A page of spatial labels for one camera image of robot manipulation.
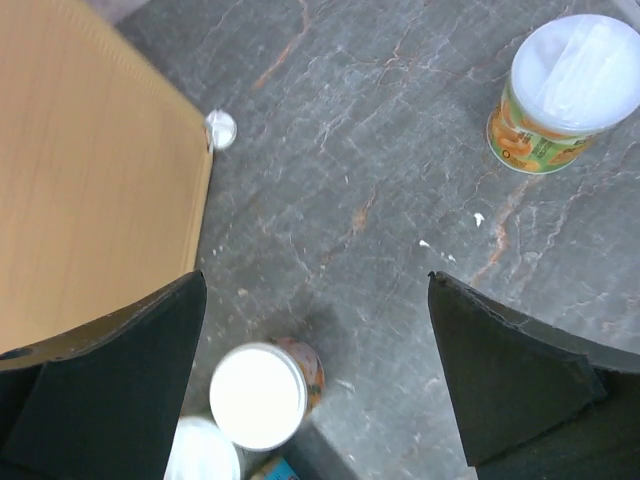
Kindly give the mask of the white corner connector foot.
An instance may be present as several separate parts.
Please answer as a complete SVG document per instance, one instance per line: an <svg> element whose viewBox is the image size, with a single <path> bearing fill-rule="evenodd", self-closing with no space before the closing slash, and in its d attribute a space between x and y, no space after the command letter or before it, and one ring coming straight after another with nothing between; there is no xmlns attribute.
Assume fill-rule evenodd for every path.
<svg viewBox="0 0 640 480"><path fill-rule="evenodd" d="M237 136L237 123L224 110L212 110L204 119L208 151L213 154L229 148Z"/></svg>

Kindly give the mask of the wooden cube counter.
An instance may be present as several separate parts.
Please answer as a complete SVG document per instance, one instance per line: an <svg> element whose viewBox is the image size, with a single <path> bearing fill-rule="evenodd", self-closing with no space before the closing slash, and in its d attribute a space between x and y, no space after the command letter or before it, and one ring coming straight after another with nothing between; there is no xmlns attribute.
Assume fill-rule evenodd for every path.
<svg viewBox="0 0 640 480"><path fill-rule="evenodd" d="M81 1L1 5L1 348L109 314L195 265L202 114Z"/></svg>

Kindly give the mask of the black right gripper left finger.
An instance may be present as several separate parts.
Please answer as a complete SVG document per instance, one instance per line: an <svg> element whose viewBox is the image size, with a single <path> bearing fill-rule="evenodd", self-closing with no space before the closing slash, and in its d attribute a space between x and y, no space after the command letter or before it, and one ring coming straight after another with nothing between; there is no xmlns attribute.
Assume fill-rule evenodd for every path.
<svg viewBox="0 0 640 480"><path fill-rule="evenodd" d="M1 356L4 479L160 479L207 301L200 271Z"/></svg>

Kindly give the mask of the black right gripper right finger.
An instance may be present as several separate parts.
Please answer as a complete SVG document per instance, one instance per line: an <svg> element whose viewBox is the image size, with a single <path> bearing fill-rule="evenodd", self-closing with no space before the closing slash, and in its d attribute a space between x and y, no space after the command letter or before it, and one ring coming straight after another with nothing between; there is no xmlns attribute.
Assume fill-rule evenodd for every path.
<svg viewBox="0 0 640 480"><path fill-rule="evenodd" d="M466 462L481 479L635 479L639 357L444 273L428 306Z"/></svg>

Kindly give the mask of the blue Progresso soup can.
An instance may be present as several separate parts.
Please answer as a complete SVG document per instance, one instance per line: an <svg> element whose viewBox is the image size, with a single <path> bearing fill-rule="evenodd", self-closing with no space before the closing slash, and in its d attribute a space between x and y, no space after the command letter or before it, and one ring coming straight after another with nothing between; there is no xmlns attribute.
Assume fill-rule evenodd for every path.
<svg viewBox="0 0 640 480"><path fill-rule="evenodd" d="M300 480L300 477L282 456L276 456L260 466L250 480Z"/></svg>

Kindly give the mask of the green orange fruit cup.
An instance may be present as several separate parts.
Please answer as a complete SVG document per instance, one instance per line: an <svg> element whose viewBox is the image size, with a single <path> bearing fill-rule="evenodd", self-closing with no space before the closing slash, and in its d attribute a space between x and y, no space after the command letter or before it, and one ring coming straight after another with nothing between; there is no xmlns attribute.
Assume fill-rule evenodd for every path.
<svg viewBox="0 0 640 480"><path fill-rule="evenodd" d="M515 54L487 141L509 168L561 170L639 107L639 33L618 19L550 21Z"/></svg>

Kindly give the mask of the clear lid small cup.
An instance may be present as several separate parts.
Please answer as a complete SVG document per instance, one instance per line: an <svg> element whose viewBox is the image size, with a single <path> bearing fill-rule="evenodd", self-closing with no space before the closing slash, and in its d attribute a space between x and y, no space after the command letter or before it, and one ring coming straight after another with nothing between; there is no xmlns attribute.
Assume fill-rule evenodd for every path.
<svg viewBox="0 0 640 480"><path fill-rule="evenodd" d="M240 480L243 469L240 454L212 420L178 420L164 480Z"/></svg>

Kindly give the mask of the orange cup white lid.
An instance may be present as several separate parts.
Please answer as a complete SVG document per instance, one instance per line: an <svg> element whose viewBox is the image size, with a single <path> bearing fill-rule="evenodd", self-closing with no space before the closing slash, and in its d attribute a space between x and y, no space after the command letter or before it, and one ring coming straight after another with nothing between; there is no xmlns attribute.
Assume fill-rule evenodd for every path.
<svg viewBox="0 0 640 480"><path fill-rule="evenodd" d="M230 350L210 381L214 421L236 445L271 451L299 430L322 398L320 357L291 337L250 342Z"/></svg>

